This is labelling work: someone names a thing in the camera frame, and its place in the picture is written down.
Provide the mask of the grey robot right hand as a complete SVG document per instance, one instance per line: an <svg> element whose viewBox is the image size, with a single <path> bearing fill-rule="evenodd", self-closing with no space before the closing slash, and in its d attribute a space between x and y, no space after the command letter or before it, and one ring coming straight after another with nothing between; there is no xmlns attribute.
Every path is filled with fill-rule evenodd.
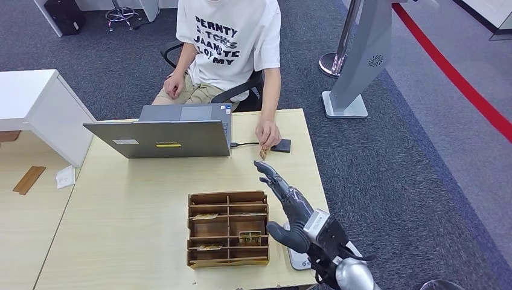
<svg viewBox="0 0 512 290"><path fill-rule="evenodd" d="M254 161L254 166L258 172L264 174L259 180L273 191L289 221L288 230L274 221L269 221L266 225L267 232L277 242L297 253L308 252L311 241L304 231L304 226L313 214L312 206L303 194L289 185L273 167L263 161Z"/></svg>

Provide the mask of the person's right hand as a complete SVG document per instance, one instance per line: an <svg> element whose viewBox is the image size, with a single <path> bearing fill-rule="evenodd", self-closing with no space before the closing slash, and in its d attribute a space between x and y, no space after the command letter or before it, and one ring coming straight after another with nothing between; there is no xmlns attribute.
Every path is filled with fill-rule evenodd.
<svg viewBox="0 0 512 290"><path fill-rule="evenodd" d="M172 100L176 100L184 88L184 83L184 73L173 72L164 80L164 91Z"/></svg>

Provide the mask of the person's left hand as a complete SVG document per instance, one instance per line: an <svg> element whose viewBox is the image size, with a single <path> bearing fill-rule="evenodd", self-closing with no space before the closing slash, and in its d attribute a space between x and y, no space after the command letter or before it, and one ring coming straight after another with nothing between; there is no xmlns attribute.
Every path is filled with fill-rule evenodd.
<svg viewBox="0 0 512 290"><path fill-rule="evenodd" d="M255 128L255 135L264 150L276 146L282 139L279 127L273 120L261 119Z"/></svg>

